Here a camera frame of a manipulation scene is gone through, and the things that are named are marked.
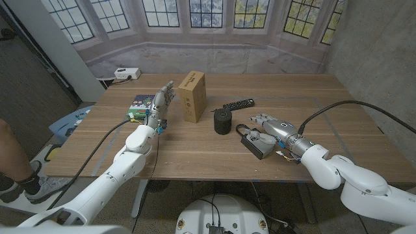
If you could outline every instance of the table leg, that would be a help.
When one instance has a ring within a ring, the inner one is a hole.
[[[309,189],[307,188],[307,184],[305,183],[297,183],[297,184],[298,184],[298,191],[300,194],[300,198],[302,199],[302,203],[304,205],[307,221],[310,224],[316,224],[317,218],[315,216],[315,212],[312,207],[311,196],[309,195]]]
[[[133,204],[133,209],[131,211],[131,216],[133,218],[136,218],[138,215],[138,212],[140,210],[140,204],[142,203],[142,198],[144,195],[144,191],[146,189],[146,185],[148,184],[148,181],[149,181],[148,179],[141,179],[140,183],[138,184],[135,202]]]

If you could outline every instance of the window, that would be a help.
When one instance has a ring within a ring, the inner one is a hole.
[[[234,28],[262,29],[265,27],[269,0],[236,0]]]
[[[191,27],[222,27],[223,0],[189,0]]]
[[[322,0],[292,0],[285,32],[309,38]]]
[[[120,0],[90,0],[106,32],[128,29]]]
[[[331,20],[328,23],[328,26],[326,27],[324,37],[322,37],[322,43],[330,45],[332,42],[332,36],[335,32],[335,28],[338,25],[339,18],[341,17],[341,14],[344,10],[344,3],[345,0],[338,0],[335,9],[332,12]]]
[[[176,0],[142,0],[150,27],[179,27]]]
[[[41,1],[71,44],[93,37],[75,0]]]

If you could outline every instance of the small book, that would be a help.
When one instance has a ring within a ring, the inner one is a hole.
[[[129,107],[126,116],[130,117],[130,113],[138,120],[144,120],[146,117],[146,110],[150,108],[151,101],[155,95],[137,95],[133,103]]]

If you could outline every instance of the remote control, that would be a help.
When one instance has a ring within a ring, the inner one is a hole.
[[[247,107],[253,107],[254,106],[254,100],[253,99],[247,99],[242,101],[236,101],[234,103],[228,103],[222,106],[224,109],[228,109],[229,111],[235,111],[239,109],[244,109]]]

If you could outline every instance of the brown box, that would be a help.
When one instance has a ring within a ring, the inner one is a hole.
[[[179,85],[178,91],[185,120],[198,123],[203,110],[207,106],[205,74],[199,71],[191,71]]]

